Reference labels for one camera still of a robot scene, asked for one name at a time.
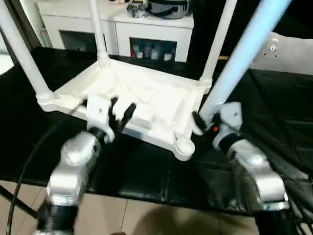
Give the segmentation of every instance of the glass cabinet door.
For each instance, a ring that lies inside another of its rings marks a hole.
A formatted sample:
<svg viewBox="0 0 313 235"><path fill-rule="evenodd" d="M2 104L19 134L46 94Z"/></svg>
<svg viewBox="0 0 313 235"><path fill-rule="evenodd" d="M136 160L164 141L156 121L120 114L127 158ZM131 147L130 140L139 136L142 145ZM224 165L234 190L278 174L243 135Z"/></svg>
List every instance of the glass cabinet door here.
<svg viewBox="0 0 313 235"><path fill-rule="evenodd" d="M64 48L69 50L97 52L93 33L59 30Z"/></svg>
<svg viewBox="0 0 313 235"><path fill-rule="evenodd" d="M130 37L131 57L174 61L177 42Z"/></svg>

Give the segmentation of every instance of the white plastic tray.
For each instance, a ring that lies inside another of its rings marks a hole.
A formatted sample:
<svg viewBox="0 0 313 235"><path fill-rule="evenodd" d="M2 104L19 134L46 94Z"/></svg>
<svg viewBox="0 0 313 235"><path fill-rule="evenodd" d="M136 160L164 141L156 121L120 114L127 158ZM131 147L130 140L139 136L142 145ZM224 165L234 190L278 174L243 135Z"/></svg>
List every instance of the white plastic tray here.
<svg viewBox="0 0 313 235"><path fill-rule="evenodd" d="M168 149L186 161L195 150L190 141L191 113L198 111L206 88L199 81L110 59L108 66L100 68L95 62L60 87L56 98L42 108L68 113L89 94L118 97L116 113L124 113L134 102L137 108L125 134ZM73 115L86 119L86 109Z"/></svg>

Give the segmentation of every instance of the black table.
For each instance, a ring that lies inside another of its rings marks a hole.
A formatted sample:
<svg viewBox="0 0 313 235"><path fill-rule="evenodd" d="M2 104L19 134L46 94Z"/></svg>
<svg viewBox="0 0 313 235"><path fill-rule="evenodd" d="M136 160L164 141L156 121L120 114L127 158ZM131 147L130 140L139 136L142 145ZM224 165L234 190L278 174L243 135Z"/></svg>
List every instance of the black table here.
<svg viewBox="0 0 313 235"><path fill-rule="evenodd" d="M32 51L53 91L95 61L87 52L37 48ZM184 63L112 58L192 78ZM294 211L313 218L313 79L308 75L249 70L229 101L243 107L242 133L259 146L283 177L297 203ZM64 141L86 128L86 122L59 112L45 113L37 104L24 72L14 66L0 78L2 155L0 179L16 181L41 134L54 123L68 121L40 148L23 183L46 186L60 158ZM88 192L177 205L205 211L251 215L235 195L229 161L203 138L193 137L197 150L180 162L167 150L123 135L99 158Z"/></svg>

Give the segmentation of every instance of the white pole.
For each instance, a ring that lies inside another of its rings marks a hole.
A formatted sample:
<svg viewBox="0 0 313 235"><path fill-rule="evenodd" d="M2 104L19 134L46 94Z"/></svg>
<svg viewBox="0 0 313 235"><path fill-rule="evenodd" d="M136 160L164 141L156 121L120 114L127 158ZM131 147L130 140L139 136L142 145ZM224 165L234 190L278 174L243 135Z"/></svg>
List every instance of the white pole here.
<svg viewBox="0 0 313 235"><path fill-rule="evenodd" d="M101 29L101 21L99 17L97 0L90 0L91 18L93 23L94 36L97 44L98 62L101 68L105 67L109 62L109 56L105 47L103 32Z"/></svg>
<svg viewBox="0 0 313 235"><path fill-rule="evenodd" d="M223 72L200 110L207 124L218 106L225 103L248 69L268 34L289 6L291 0L262 0L238 42Z"/></svg>
<svg viewBox="0 0 313 235"><path fill-rule="evenodd" d="M36 92L38 103L48 102L53 98L53 92L48 88L35 61L7 9L4 0L0 0L0 26L14 51L21 67Z"/></svg>
<svg viewBox="0 0 313 235"><path fill-rule="evenodd" d="M212 48L207 58L203 74L200 78L200 83L207 86L206 92L208 92L211 88L213 72L219 59L236 4L237 0L227 0L225 3L219 26L215 33Z"/></svg>

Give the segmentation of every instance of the white cabinet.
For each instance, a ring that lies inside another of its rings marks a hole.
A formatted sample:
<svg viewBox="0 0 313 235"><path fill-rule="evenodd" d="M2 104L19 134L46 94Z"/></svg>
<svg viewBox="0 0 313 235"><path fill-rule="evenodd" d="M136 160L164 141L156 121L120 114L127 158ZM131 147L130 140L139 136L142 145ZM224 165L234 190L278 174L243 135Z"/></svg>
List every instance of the white cabinet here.
<svg viewBox="0 0 313 235"><path fill-rule="evenodd" d="M42 17L54 48L96 52L91 19L47 15ZM118 55L115 23L101 21L101 26L108 53Z"/></svg>
<svg viewBox="0 0 313 235"><path fill-rule="evenodd" d="M120 55L186 62L191 29L116 22Z"/></svg>
<svg viewBox="0 0 313 235"><path fill-rule="evenodd" d="M96 51L88 0L39 1L54 48ZM191 16L178 20L132 18L126 4L99 1L109 54L186 62L193 29Z"/></svg>

